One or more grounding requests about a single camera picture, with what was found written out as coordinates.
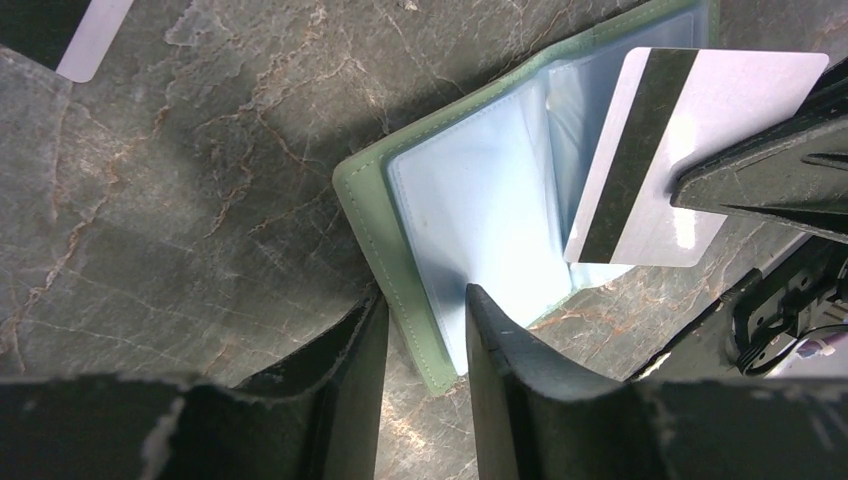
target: black plastic part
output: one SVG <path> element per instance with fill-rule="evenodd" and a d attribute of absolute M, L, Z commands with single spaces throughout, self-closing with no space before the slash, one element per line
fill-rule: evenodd
<path fill-rule="evenodd" d="M 768 373 L 794 338 L 841 323 L 826 313 L 842 303 L 846 261 L 848 246 L 813 237 L 765 278 L 751 270 L 631 378 L 649 371 L 663 379 Z"/>
<path fill-rule="evenodd" d="M 195 375 L 0 380 L 0 478 L 371 479 L 378 293 L 234 389 Z"/>
<path fill-rule="evenodd" d="M 846 381 L 619 384 L 466 298 L 480 478 L 848 478 Z"/>
<path fill-rule="evenodd" d="M 848 243 L 848 59 L 797 115 L 684 172 L 671 203 Z"/>

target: black magnetic stripe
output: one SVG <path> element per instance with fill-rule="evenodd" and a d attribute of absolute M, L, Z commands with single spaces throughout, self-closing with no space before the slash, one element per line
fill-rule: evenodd
<path fill-rule="evenodd" d="M 658 49 L 648 54 L 642 80 L 586 233 L 580 262 L 609 263 L 612 260 L 697 55 L 697 50 Z"/>
<path fill-rule="evenodd" d="M 91 0 L 0 0 L 0 44 L 56 70 Z"/>

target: marble veining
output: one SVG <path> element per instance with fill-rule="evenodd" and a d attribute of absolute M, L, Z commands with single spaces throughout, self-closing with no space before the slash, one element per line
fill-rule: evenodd
<path fill-rule="evenodd" d="M 0 49 L 0 372 L 200 371 L 233 385 L 372 279 L 341 160 L 633 0 L 135 2 L 72 85 Z M 848 3 L 722 2 L 727 47 L 848 54 Z M 794 235 L 726 222 L 534 327 L 624 378 Z M 467 384 L 430 397 L 392 332 L 377 477 L 476 478 Z"/>

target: green leather cover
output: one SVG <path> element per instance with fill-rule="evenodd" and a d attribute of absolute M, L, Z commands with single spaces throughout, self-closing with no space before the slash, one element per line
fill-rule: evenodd
<path fill-rule="evenodd" d="M 491 103 L 541 67 L 637 30 L 698 0 L 652 0 L 540 51 L 515 70 L 476 92 L 387 136 L 345 160 L 333 172 L 333 186 L 356 239 L 388 300 L 415 365 L 433 394 L 444 393 L 458 377 L 448 357 L 412 251 L 385 176 L 400 151 L 450 127 Z M 716 44 L 718 1 L 707 0 L 710 45 Z"/>

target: marble surface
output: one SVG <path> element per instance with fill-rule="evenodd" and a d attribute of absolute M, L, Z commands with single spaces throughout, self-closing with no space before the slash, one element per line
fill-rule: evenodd
<path fill-rule="evenodd" d="M 197 370 L 228 385 L 371 276 L 333 167 L 632 0 L 137 1 L 93 81 L 0 49 L 0 373 Z M 722 2 L 734 48 L 848 54 L 848 2 Z M 534 328 L 628 376 L 794 232 L 731 219 Z M 377 478 L 476 478 L 467 384 L 390 338 Z"/>

